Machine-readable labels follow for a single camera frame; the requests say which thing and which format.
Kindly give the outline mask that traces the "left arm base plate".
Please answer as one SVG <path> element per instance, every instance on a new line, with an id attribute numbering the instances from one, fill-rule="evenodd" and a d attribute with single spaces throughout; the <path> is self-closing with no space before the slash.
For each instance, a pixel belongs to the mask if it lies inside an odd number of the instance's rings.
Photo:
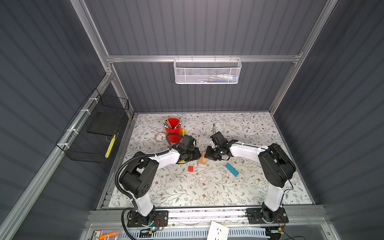
<path id="1" fill-rule="evenodd" d="M 166 227 L 168 225 L 169 211 L 151 211 L 144 217 L 136 211 L 130 211 L 127 216 L 129 228 L 138 227 Z"/>

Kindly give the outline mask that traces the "teal block plank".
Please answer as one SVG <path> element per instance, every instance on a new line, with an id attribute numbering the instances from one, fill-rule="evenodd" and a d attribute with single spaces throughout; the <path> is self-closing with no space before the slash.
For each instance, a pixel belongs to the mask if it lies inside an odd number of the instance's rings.
<path id="1" fill-rule="evenodd" d="M 229 163 L 225 165 L 226 169 L 233 174 L 235 177 L 237 177 L 240 173 Z"/>

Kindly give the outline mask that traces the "wood block plank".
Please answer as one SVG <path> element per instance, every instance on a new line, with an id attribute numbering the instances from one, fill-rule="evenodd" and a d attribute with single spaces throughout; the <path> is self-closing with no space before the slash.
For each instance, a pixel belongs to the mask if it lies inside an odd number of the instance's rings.
<path id="1" fill-rule="evenodd" d="M 201 164 L 202 165 L 206 165 L 207 164 L 206 152 L 202 152 Z"/>
<path id="2" fill-rule="evenodd" d="M 200 152 L 200 154 L 201 154 L 201 157 L 198 159 L 198 164 L 199 164 L 199 165 L 202 165 L 202 164 L 201 164 L 202 152 Z"/>

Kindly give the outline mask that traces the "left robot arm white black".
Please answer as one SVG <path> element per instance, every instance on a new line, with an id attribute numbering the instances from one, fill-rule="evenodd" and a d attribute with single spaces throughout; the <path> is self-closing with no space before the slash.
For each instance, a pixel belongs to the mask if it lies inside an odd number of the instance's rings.
<path id="1" fill-rule="evenodd" d="M 168 134 L 166 140 L 170 145 L 167 150 L 155 154 L 136 152 L 115 175 L 116 188 L 131 200 L 134 210 L 142 217 L 148 217 L 155 210 L 148 191 L 157 171 L 168 165 L 185 164 L 201 157 L 197 141 L 192 136 Z"/>

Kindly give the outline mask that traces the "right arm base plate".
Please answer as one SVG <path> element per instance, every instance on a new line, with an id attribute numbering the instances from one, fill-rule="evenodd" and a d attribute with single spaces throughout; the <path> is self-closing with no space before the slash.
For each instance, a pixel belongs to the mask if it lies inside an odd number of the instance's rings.
<path id="1" fill-rule="evenodd" d="M 284 208 L 273 212 L 268 208 L 248 208 L 246 217 L 250 224 L 287 224 L 289 218 Z"/>

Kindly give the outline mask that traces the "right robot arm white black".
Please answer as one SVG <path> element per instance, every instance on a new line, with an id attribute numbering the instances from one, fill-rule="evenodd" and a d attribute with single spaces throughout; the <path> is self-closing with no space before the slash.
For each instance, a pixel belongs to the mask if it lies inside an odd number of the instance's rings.
<path id="1" fill-rule="evenodd" d="M 228 141 L 221 132 L 210 136 L 213 146 L 208 146 L 205 158 L 221 161 L 222 156 L 245 158 L 261 164 L 264 176 L 269 182 L 267 196 L 257 217 L 266 223 L 273 223 L 283 215 L 283 196 L 288 189 L 289 182 L 296 166 L 278 144 L 258 147 L 241 143 L 237 140 Z"/>

